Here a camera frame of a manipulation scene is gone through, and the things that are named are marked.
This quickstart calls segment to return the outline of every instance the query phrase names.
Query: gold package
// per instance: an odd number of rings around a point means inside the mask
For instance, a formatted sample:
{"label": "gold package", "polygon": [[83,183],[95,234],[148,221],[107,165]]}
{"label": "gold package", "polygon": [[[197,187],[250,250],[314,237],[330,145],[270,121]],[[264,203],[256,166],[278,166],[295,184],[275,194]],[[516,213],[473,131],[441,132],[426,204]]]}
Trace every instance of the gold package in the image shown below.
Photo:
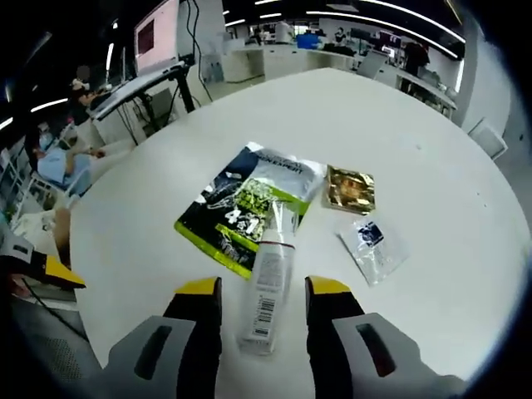
{"label": "gold package", "polygon": [[375,181],[366,173],[328,166],[326,199],[332,208],[357,214],[375,209]]}

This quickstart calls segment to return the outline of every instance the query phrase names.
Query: computer monitor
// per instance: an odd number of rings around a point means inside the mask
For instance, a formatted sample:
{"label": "computer monitor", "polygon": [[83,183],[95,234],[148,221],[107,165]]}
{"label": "computer monitor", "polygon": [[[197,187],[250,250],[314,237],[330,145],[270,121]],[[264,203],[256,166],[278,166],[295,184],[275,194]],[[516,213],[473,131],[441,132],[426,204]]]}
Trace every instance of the computer monitor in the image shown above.
{"label": "computer monitor", "polygon": [[179,0],[165,0],[135,27],[136,71],[177,60],[177,14]]}

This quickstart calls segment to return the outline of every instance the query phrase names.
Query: clear plastic bottle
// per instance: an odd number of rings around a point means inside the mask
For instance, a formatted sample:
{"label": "clear plastic bottle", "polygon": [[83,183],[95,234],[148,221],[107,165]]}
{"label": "clear plastic bottle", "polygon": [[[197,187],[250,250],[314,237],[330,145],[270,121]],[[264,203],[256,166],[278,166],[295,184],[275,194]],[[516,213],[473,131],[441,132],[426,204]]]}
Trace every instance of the clear plastic bottle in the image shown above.
{"label": "clear plastic bottle", "polygon": [[273,351],[278,320],[292,278],[297,226],[298,212],[293,204],[281,201],[271,204],[244,295],[237,339],[245,352],[268,355]]}

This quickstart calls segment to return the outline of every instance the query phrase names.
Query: small plastic bag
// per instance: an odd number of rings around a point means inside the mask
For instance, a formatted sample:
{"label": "small plastic bag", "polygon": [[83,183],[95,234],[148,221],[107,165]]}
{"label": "small plastic bag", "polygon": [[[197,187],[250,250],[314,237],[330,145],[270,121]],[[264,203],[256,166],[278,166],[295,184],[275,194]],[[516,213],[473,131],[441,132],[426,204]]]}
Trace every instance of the small plastic bag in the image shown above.
{"label": "small plastic bag", "polygon": [[407,258],[401,238],[377,212],[355,220],[339,236],[370,286],[380,283]]}

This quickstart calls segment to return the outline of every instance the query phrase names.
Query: white round table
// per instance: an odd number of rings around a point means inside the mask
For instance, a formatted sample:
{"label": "white round table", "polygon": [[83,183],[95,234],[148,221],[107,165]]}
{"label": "white round table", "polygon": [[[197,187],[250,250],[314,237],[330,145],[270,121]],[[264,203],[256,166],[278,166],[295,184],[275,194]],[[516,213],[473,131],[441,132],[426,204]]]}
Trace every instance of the white round table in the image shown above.
{"label": "white round table", "polygon": [[[377,208],[409,258],[369,288],[335,233],[356,216],[313,201],[297,235],[293,282],[271,357],[240,354],[246,281],[200,252],[174,222],[249,141],[373,174]],[[430,107],[331,69],[227,96],[160,131],[101,178],[74,209],[71,260],[86,280],[81,318],[102,366],[111,347],[160,315],[191,279],[223,279],[219,397],[313,397],[304,278],[348,285],[417,341],[440,374],[467,379],[490,355],[520,296],[530,232],[503,175]]]}

